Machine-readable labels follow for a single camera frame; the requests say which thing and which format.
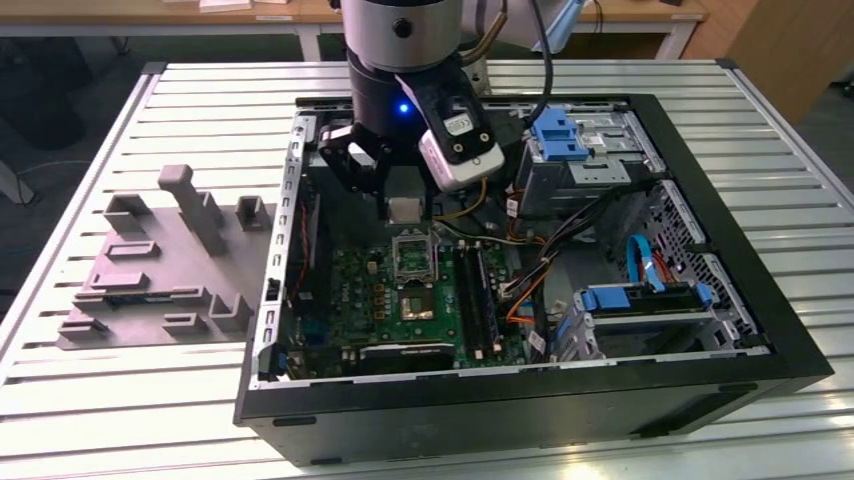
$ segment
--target motherboard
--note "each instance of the motherboard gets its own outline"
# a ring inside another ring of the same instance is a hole
[[[311,376],[526,363],[519,327],[498,315],[501,245],[434,245],[407,232],[333,256],[330,315],[302,329]]]

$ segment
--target ram slot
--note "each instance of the ram slot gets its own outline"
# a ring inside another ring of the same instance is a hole
[[[485,307],[487,306],[485,302],[483,295],[483,277],[481,276],[481,249],[475,247],[469,247],[466,249],[466,274],[469,275],[469,294],[473,297],[474,303],[474,317],[473,323],[477,328],[475,335],[478,335],[478,340],[481,341],[481,345],[483,348],[485,354],[493,353],[493,335],[490,333],[490,322],[487,321],[487,313],[485,311]]]
[[[493,288],[490,285],[490,273],[486,269],[486,262],[483,261],[483,250],[478,247],[474,249],[474,256],[478,262],[478,276],[481,281],[478,282],[478,298],[481,305],[481,315],[483,317],[483,325],[486,328],[486,335],[489,344],[494,352],[499,352],[502,349],[501,333],[498,331],[498,321],[495,318],[495,299],[493,298]]]
[[[457,298],[459,299],[459,313],[463,323],[463,341],[469,355],[475,359],[483,358],[485,345],[481,339],[478,299],[473,288],[475,278],[470,275],[467,248],[454,251],[454,275],[457,277]]]

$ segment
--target desk leg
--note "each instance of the desk leg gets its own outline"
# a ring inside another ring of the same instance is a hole
[[[20,184],[18,182],[19,178],[15,175],[15,172],[6,163],[0,162],[0,193],[10,197],[12,203],[28,204],[32,201],[32,190],[23,180],[20,181]]]
[[[303,62],[321,62],[321,27],[318,25],[302,24],[297,26],[299,35],[299,45],[303,49]]]
[[[658,54],[656,55],[656,60],[680,60],[696,27],[697,23],[692,22],[678,22],[673,24],[673,30],[665,37],[662,46],[658,49]]]

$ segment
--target aluminum slotted table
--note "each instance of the aluminum slotted table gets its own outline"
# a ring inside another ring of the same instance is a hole
[[[561,62],[556,91],[654,93],[837,374],[688,437],[310,470],[373,478],[760,478],[854,475],[854,197],[738,70],[714,62]],[[277,198],[302,96],[349,95],[338,63],[149,68],[0,327],[0,478],[303,475],[233,426],[243,344],[64,352],[114,193],[173,205],[167,164],[221,204]],[[538,93],[538,62],[490,64],[493,93]]]

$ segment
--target robotic arm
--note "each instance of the robotic arm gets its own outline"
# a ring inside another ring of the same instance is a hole
[[[319,150],[345,186],[377,197],[379,216],[386,218],[385,184],[393,166],[421,169],[430,200],[434,193],[458,190],[505,165],[463,67],[486,54],[502,30],[507,0],[489,2],[498,5],[495,20],[465,55],[458,52],[463,0],[335,3],[345,20],[354,122],[321,132]],[[534,11],[545,40],[540,9]],[[350,155],[353,144],[374,160],[370,168]]]

